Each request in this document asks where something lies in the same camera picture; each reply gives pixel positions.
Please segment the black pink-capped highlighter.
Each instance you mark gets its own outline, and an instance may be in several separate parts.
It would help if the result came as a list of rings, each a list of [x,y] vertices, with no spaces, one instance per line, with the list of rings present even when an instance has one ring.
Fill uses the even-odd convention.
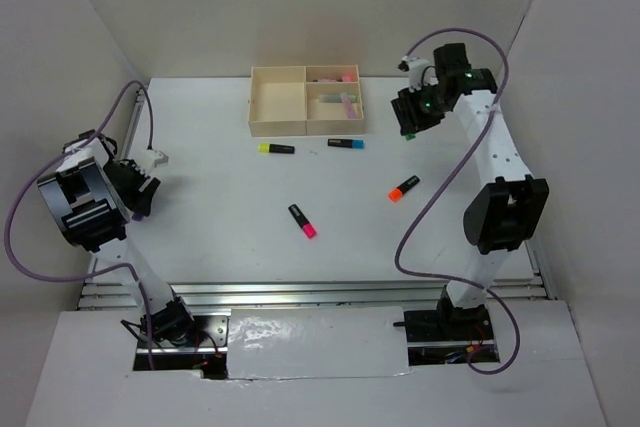
[[[308,239],[312,239],[317,235],[314,226],[296,204],[291,204],[288,207],[288,211]]]

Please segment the white front cover panel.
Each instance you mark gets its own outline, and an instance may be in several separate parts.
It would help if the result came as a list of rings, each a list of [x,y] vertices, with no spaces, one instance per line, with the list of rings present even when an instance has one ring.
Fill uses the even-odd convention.
[[[234,309],[233,380],[386,378],[410,372],[399,307]]]

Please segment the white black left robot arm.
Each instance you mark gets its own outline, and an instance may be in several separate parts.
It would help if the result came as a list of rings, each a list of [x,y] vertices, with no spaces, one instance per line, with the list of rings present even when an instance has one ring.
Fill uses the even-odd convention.
[[[154,343],[189,344],[197,321],[172,287],[150,267],[127,236],[127,224],[151,213],[161,181],[132,159],[118,160],[109,142],[78,139],[64,146],[56,170],[37,181],[65,239],[104,264],[128,263],[115,273],[141,309],[141,334]]]

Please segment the pastel green translucent highlighter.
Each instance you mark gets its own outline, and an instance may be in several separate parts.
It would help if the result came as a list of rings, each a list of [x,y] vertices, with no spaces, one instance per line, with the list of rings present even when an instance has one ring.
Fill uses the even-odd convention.
[[[358,96],[356,94],[346,94],[346,93],[321,94],[318,97],[318,100],[323,103],[341,103],[344,98],[348,98],[349,101],[352,103],[357,103],[359,101]]]

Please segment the black blue-capped highlighter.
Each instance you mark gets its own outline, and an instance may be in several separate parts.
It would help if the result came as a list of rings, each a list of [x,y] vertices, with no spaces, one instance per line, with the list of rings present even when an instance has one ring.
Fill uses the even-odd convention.
[[[329,147],[346,148],[346,149],[363,149],[365,144],[361,139],[337,139],[330,138],[327,140]]]

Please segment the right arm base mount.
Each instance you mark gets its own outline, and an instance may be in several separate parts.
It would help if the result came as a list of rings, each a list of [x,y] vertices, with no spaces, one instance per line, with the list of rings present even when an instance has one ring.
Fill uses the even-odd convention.
[[[479,320],[447,323],[435,309],[405,310],[393,326],[405,332],[407,343],[417,346],[463,346],[489,343],[494,331],[487,312]]]

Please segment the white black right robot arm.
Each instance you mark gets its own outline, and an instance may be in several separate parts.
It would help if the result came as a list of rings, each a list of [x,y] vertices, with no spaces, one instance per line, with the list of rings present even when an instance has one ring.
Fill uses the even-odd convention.
[[[463,214],[463,232],[476,253],[460,280],[449,281],[438,302],[436,326],[448,339],[460,338],[484,309],[486,290],[510,252],[530,239],[549,196],[521,159],[496,99],[490,70],[474,68],[462,43],[435,49],[434,60],[403,58],[408,87],[391,106],[402,136],[439,125],[449,113],[460,120],[473,151],[481,188]]]

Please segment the pastel purple translucent highlighter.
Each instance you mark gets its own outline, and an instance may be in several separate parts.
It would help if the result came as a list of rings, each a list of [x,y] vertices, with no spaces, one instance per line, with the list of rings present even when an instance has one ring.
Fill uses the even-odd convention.
[[[355,95],[342,92],[340,94],[340,99],[344,107],[347,118],[350,120],[359,119],[359,114],[357,112],[357,109],[354,107],[354,101],[357,99],[357,97]]]

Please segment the black yellow-capped highlighter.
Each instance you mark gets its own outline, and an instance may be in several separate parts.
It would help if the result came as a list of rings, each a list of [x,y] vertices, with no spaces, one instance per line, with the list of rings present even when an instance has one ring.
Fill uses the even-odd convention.
[[[260,143],[258,146],[260,153],[268,154],[294,154],[295,147],[290,145],[281,145],[273,143]]]

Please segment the black orange-capped highlighter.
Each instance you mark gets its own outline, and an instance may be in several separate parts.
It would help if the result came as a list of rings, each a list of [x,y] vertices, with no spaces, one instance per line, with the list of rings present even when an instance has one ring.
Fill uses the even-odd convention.
[[[392,191],[387,194],[388,199],[391,202],[398,202],[401,198],[403,198],[407,192],[413,189],[420,182],[420,178],[416,175],[413,175],[402,182],[400,185],[395,187]]]

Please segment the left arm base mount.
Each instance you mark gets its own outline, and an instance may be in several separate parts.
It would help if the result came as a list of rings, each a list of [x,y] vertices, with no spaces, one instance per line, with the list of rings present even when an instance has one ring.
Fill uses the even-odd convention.
[[[221,352],[227,343],[227,318],[222,317],[222,326],[218,327],[213,324],[216,319],[216,316],[158,312],[151,316],[151,346],[211,347],[215,352]]]

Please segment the pastel pink translucent highlighter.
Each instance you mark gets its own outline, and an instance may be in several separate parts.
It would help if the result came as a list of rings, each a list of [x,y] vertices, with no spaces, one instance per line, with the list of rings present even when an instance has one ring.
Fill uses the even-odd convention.
[[[350,76],[341,76],[341,77],[322,77],[311,80],[311,82],[315,83],[351,83],[353,82]]]

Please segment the wooden compartment tray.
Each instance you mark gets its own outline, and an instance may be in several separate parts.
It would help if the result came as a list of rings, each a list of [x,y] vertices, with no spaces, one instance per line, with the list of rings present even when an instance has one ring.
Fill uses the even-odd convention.
[[[350,76],[351,83],[315,83]],[[342,103],[323,103],[321,94],[356,94],[359,119],[347,118]],[[254,137],[362,135],[366,131],[359,68],[356,65],[254,67],[248,126]]]

